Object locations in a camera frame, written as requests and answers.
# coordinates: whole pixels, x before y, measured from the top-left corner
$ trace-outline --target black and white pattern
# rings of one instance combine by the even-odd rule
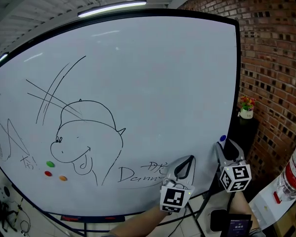
[[[228,176],[227,172],[224,170],[222,173],[221,182],[227,190],[231,184],[231,178]]]
[[[175,189],[167,189],[166,196],[163,203],[182,206],[184,197],[184,191],[178,191]]]
[[[247,168],[245,166],[233,167],[232,171],[233,171],[233,174],[234,174],[236,180],[249,178],[249,173],[248,173]]]
[[[171,212],[179,212],[180,208],[170,207],[170,206],[162,206],[163,211],[171,211]]]
[[[248,182],[249,182],[249,180],[235,182],[233,184],[233,186],[231,187],[230,191],[236,192],[236,191],[243,190],[246,187]]]

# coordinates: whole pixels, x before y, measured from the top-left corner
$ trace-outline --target bottle label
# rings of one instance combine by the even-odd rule
[[[293,158],[290,159],[289,164],[285,167],[285,175],[289,184],[296,189],[296,166]]]

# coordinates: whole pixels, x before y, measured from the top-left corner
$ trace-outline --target green magnet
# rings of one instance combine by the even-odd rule
[[[48,167],[51,167],[51,168],[55,167],[55,164],[52,163],[51,161],[46,162],[46,164]]]

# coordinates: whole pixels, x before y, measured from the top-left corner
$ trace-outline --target potted plant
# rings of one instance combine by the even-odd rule
[[[253,108],[256,104],[254,98],[242,96],[240,97],[240,103],[242,105],[240,116],[243,119],[252,119],[253,118]]]

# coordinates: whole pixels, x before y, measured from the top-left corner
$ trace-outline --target brick wall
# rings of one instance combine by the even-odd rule
[[[189,0],[180,9],[240,24],[239,97],[257,99],[260,125],[247,160],[260,190],[280,174],[296,146],[296,0]]]

